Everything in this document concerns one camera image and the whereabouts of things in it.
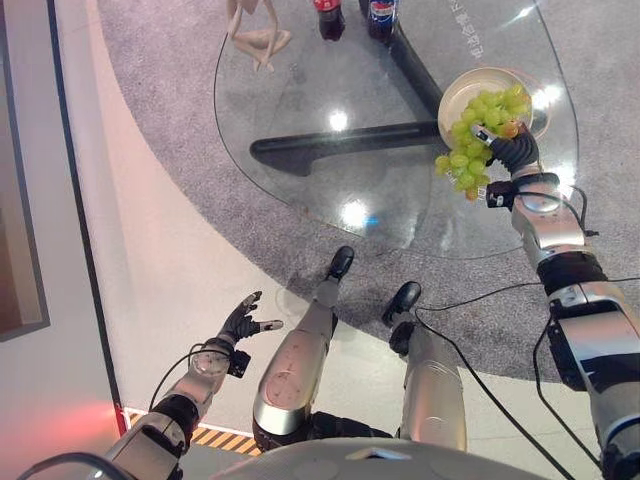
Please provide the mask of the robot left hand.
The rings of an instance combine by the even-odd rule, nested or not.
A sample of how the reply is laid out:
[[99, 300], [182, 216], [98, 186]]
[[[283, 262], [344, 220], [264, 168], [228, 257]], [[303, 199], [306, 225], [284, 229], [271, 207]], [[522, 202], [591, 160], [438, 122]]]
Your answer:
[[255, 321], [252, 313], [258, 308], [258, 302], [262, 297], [262, 291], [249, 294], [227, 317], [218, 337], [231, 345], [236, 345], [240, 340], [254, 335], [276, 331], [284, 326], [281, 320]]

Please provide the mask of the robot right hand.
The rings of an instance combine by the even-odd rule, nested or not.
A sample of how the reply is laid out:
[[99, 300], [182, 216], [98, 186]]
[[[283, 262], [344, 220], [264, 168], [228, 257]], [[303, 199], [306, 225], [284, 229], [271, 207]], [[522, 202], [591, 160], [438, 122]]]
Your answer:
[[514, 176], [525, 167], [539, 161], [537, 142], [522, 123], [518, 125], [518, 133], [513, 138], [498, 136], [480, 124], [473, 124], [470, 130], [473, 137], [491, 151], [490, 158], [485, 162], [487, 166], [498, 161], [511, 176]]

